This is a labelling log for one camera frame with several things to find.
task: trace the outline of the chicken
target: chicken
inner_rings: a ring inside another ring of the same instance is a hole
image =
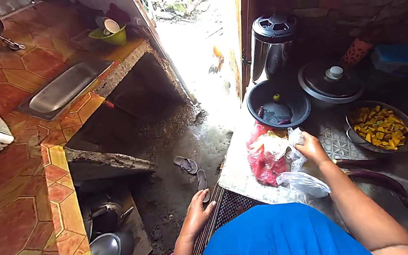
[[[221,67],[223,66],[224,62],[224,56],[221,54],[221,51],[217,48],[217,46],[213,46],[213,56],[216,57],[214,60],[216,61],[218,59],[218,65],[211,65],[210,68],[208,69],[209,73],[218,73],[221,71]]]

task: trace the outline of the sink basin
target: sink basin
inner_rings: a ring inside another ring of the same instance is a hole
[[[99,59],[75,64],[21,103],[20,111],[48,121],[54,119],[112,63]]]

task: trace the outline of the blue shirt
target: blue shirt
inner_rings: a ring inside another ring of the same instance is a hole
[[[370,255],[318,210],[300,203],[254,206],[219,228],[204,255]]]

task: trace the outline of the hand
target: hand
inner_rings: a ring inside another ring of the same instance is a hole
[[[191,199],[184,224],[180,230],[179,238],[193,242],[198,238],[198,235],[201,233],[201,230],[204,228],[204,225],[207,223],[210,214],[217,204],[217,202],[212,201],[204,210],[203,200],[208,192],[208,189],[200,190]]]
[[[303,131],[301,133],[303,138],[305,138],[305,144],[296,144],[294,147],[305,156],[308,160],[311,160],[317,166],[320,166],[326,161],[331,159],[328,157],[327,153],[324,151],[322,144],[317,140],[316,137],[310,135],[309,133]]]

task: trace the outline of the flip flop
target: flip flop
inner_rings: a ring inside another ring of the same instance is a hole
[[[200,169],[196,172],[196,176],[198,176],[198,183],[197,183],[197,188],[198,190],[205,190],[207,189],[207,179],[205,177],[205,172],[204,170]],[[207,203],[210,200],[210,192],[207,192],[207,194],[205,194],[204,203]]]
[[[185,170],[191,174],[196,174],[196,172],[198,171],[198,165],[192,159],[176,156],[174,159],[174,164],[180,166],[182,170]]]

